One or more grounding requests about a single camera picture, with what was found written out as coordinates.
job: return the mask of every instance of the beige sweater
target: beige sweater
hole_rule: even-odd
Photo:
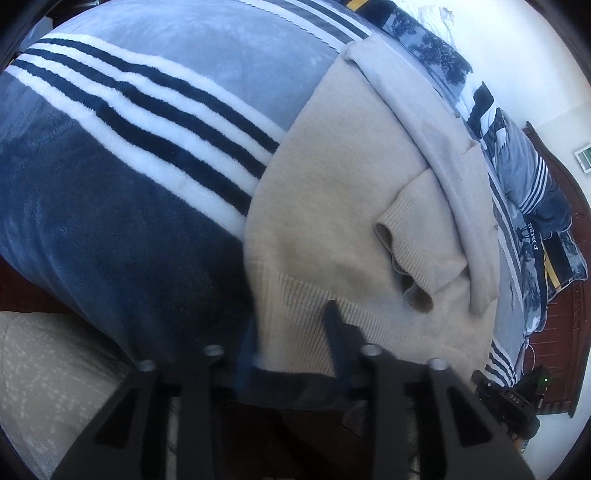
[[[397,357],[486,364],[499,281],[480,146],[378,37],[349,44],[275,153],[246,220],[259,366],[332,373],[322,323]]]

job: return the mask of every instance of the striped blanket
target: striped blanket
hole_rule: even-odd
[[[369,22],[322,0],[112,0],[61,25],[0,76],[0,254],[132,358],[237,349],[252,193],[343,46],[378,32],[488,154],[521,319],[495,331],[487,371],[514,381],[521,305],[541,316],[524,215],[562,228],[560,191],[465,60],[391,2],[357,4]]]

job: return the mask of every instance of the pillow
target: pillow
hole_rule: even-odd
[[[587,262],[570,231],[555,232],[542,242],[548,301],[576,280],[587,280]]]

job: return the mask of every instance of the white wall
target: white wall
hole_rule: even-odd
[[[546,146],[569,169],[591,203],[591,174],[583,169],[574,152],[591,144],[591,101],[585,102],[564,114],[535,125]],[[591,416],[591,358],[577,411],[571,419],[565,414],[540,417],[540,430],[530,441],[524,458],[538,480],[547,479],[567,455]]]
[[[403,0],[453,11],[456,47],[484,78],[510,117],[529,120],[591,203],[591,174],[574,152],[591,143],[591,86],[556,32],[525,0]],[[524,452],[537,480],[546,480],[574,445],[591,415],[591,361],[575,416],[540,417]]]
[[[591,203],[591,173],[583,173],[574,152],[591,144],[591,101],[544,124],[534,124],[546,146],[573,174]]]
[[[520,127],[591,100],[591,86],[548,22],[525,0],[403,0],[453,12],[458,51]]]

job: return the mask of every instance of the sweater sleeve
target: sweater sleeve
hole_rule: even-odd
[[[418,312],[430,312],[434,293],[467,266],[451,208],[430,168],[404,187],[375,232],[403,275],[404,300]]]

